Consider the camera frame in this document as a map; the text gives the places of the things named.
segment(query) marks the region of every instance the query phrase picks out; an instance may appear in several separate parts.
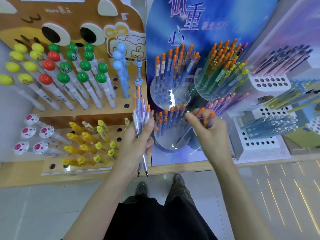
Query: wooden shelf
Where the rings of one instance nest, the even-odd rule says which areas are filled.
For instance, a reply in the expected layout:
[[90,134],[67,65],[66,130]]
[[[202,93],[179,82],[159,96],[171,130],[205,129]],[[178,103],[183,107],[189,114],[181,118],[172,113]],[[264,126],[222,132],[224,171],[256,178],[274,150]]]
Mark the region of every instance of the wooden shelf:
[[[117,87],[117,89],[115,90],[117,98],[114,100],[116,104],[115,109],[110,108],[108,99],[104,94],[104,91],[102,91],[103,99],[100,100],[103,106],[102,109],[98,109],[92,99],[87,101],[89,105],[88,110],[84,110],[78,103],[78,101],[72,101],[70,99],[70,102],[75,106],[75,109],[73,111],[69,110],[66,107],[66,105],[61,101],[56,101],[61,109],[59,111],[55,111],[45,101],[43,101],[41,98],[38,98],[38,101],[46,106],[46,111],[41,112],[40,110],[35,108],[33,110],[33,113],[39,114],[40,120],[42,122],[48,125],[52,125],[54,128],[57,129],[69,128],[70,121],[76,122],[78,124],[81,124],[82,121],[86,121],[92,124],[93,126],[97,126],[97,121],[103,120],[106,123],[106,125],[122,125],[124,124],[125,117],[129,118],[129,120],[132,120],[132,113],[134,109],[133,92],[135,91],[135,75],[130,75],[130,79],[128,81],[130,87],[128,90],[130,95],[129,98],[123,97],[123,92],[120,86],[119,79],[116,78],[116,81],[113,81],[114,78],[116,77],[110,77],[113,86]],[[147,101],[146,77],[144,76],[142,78],[144,80],[142,85],[142,97],[145,98],[145,100]]]
[[[110,129],[110,132],[107,133],[107,136],[110,138],[110,142],[117,141],[117,139],[121,140],[120,142],[117,141],[119,146],[121,146],[122,137],[124,135],[125,128],[127,128],[126,125],[113,125],[113,126],[108,126],[108,128]],[[72,131],[72,129],[59,129],[58,131],[62,134],[63,137],[66,137],[65,135],[67,133],[70,133]],[[110,142],[105,143],[99,134],[91,134],[91,135],[94,136],[95,138],[97,138],[104,146],[107,146],[108,149],[111,149]],[[90,142],[86,142],[86,145],[94,146]],[[64,146],[65,146],[65,144],[61,143],[59,146],[55,146],[54,148],[64,151],[64,149],[63,149]],[[77,142],[73,142],[72,146],[80,149],[80,144],[78,144]],[[109,160],[109,163],[102,164],[102,163],[97,162],[94,166],[83,165],[81,167],[68,166],[67,168],[64,168],[63,164],[61,162],[62,159],[65,159],[65,158],[78,159],[79,157],[85,157],[87,159],[93,159],[97,154],[100,154],[101,156],[106,157]],[[43,168],[42,168],[42,176],[56,175],[56,174],[65,174],[65,175],[86,174],[86,173],[94,173],[94,172],[106,173],[106,172],[109,172],[109,170],[112,168],[112,166],[114,164],[114,161],[108,156],[108,154],[105,154],[99,150],[97,150],[97,153],[95,155],[92,155],[88,152],[85,152],[81,156],[78,154],[70,155],[68,157],[63,157],[63,156],[59,155],[58,157],[55,157],[55,158],[45,156],[45,157],[43,157],[43,160],[44,160],[44,164],[43,164]],[[150,155],[148,157],[148,164],[149,164],[149,166],[151,166],[151,156]]]

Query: cartoon character display board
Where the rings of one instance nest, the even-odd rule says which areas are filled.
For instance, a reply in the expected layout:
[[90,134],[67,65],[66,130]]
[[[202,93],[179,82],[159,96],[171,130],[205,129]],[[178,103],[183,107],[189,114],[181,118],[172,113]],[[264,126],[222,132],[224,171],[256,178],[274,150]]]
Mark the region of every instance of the cartoon character display board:
[[48,45],[54,43],[66,57],[68,45],[73,43],[82,56],[84,44],[90,43],[95,58],[103,59],[109,73],[114,75],[116,71],[110,59],[118,42],[126,46],[129,74],[136,73],[137,58],[146,60],[141,17],[121,0],[85,0],[84,3],[0,0],[0,20],[0,39],[11,48],[21,43],[30,52],[33,43],[40,43],[47,53]]
[[[253,44],[277,1],[153,0],[146,23],[148,85],[155,75],[155,57],[181,44],[193,44],[201,57],[207,57],[213,44],[220,41],[237,38],[238,43]],[[204,60],[197,66],[202,67]]]

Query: shoe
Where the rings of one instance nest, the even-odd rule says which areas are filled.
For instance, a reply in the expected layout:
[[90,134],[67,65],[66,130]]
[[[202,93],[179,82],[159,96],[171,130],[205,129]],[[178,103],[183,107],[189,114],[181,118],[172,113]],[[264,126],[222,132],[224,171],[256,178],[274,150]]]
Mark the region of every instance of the shoe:
[[183,180],[183,177],[180,173],[176,173],[174,176],[173,176],[173,180],[172,180],[172,184],[175,184],[175,183],[184,183],[184,180]]
[[136,192],[134,193],[135,195],[143,195],[145,194],[148,196],[148,188],[145,182],[140,182],[138,183],[136,187]]

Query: handful of pens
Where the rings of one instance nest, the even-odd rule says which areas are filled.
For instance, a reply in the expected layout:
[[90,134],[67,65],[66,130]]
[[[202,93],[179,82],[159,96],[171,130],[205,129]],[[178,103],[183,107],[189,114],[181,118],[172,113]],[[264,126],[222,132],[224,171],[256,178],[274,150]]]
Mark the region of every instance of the handful of pens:
[[156,91],[158,89],[161,91],[163,88],[167,90],[178,89],[183,85],[187,76],[200,60],[199,52],[192,52],[192,50],[193,44],[187,50],[185,50],[185,44],[182,44],[181,48],[176,47],[174,54],[172,49],[167,52],[167,55],[162,53],[161,68],[159,56],[154,59]]
[[251,69],[252,75],[259,77],[283,76],[308,59],[313,51],[313,49],[309,49],[310,45],[295,46],[292,49],[289,47],[286,45],[284,48],[273,50],[256,62]]
[[[211,110],[209,114],[205,115],[204,114],[205,110],[206,110],[206,108],[204,108],[204,107],[201,109],[197,108],[192,112],[192,114],[200,120],[200,122],[203,124],[203,126],[206,129],[209,129],[214,125],[215,112],[214,112],[214,110]],[[191,128],[192,128],[192,126],[190,124],[187,124],[184,126],[182,137],[180,137],[178,139],[177,144],[189,133]]]
[[222,115],[228,109],[230,109],[231,107],[235,106],[236,104],[244,100],[248,95],[249,95],[248,92],[242,95],[241,94],[236,95],[236,93],[234,92],[231,95],[227,95],[226,97],[222,97],[215,101],[208,102],[205,108],[209,110],[213,110],[216,116]]
[[157,137],[163,136],[165,130],[178,126],[185,110],[186,104],[180,104],[171,107],[169,111],[165,109],[160,111],[159,113],[156,113],[155,119],[159,128],[156,134]]
[[[136,92],[133,96],[134,110],[133,110],[133,123],[136,131],[136,137],[139,137],[142,133],[143,127],[148,123],[148,120],[153,117],[154,111],[150,110],[150,105],[145,104],[145,99],[141,99],[141,87],[138,85]],[[139,163],[138,176],[143,167],[146,176],[148,176],[148,156],[144,153],[142,161]]]
[[246,75],[249,70],[244,68],[247,61],[236,63],[248,43],[243,46],[240,43],[236,47],[237,40],[235,39],[230,46],[228,46],[230,40],[227,40],[224,46],[222,41],[218,46],[214,44],[198,77],[196,83],[198,88],[212,96],[223,97],[249,78]]
[[263,139],[295,131],[298,120],[293,116],[269,115],[247,123],[241,129],[245,129],[249,139]]
[[319,79],[310,79],[307,81],[295,81],[292,83],[291,88],[280,94],[277,97],[274,97],[268,101],[264,106],[269,106],[270,109],[282,109],[284,107],[290,106],[294,103],[297,103],[302,100],[307,100],[302,105],[291,109],[288,113],[295,112],[299,109],[302,109],[310,104],[320,101],[320,96],[317,96],[318,92],[313,92],[313,89],[310,90],[312,86],[318,83]]

